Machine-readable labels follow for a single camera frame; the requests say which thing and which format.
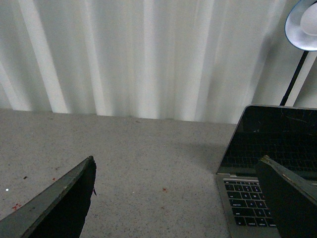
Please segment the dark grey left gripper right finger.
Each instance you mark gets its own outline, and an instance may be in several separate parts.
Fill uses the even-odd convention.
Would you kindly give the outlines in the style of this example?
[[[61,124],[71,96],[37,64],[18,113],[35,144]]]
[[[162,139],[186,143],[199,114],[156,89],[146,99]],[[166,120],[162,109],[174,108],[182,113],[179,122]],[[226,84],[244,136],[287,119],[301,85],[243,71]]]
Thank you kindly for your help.
[[[269,156],[263,156],[255,168],[280,236],[315,238],[317,187]]]

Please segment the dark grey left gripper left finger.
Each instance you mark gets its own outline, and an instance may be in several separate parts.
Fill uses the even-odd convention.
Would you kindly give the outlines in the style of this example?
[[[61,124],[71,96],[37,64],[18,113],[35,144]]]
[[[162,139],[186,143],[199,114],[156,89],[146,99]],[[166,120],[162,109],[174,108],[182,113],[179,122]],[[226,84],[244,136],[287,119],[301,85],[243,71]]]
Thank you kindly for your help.
[[[2,238],[78,238],[95,193],[89,156],[0,222]]]

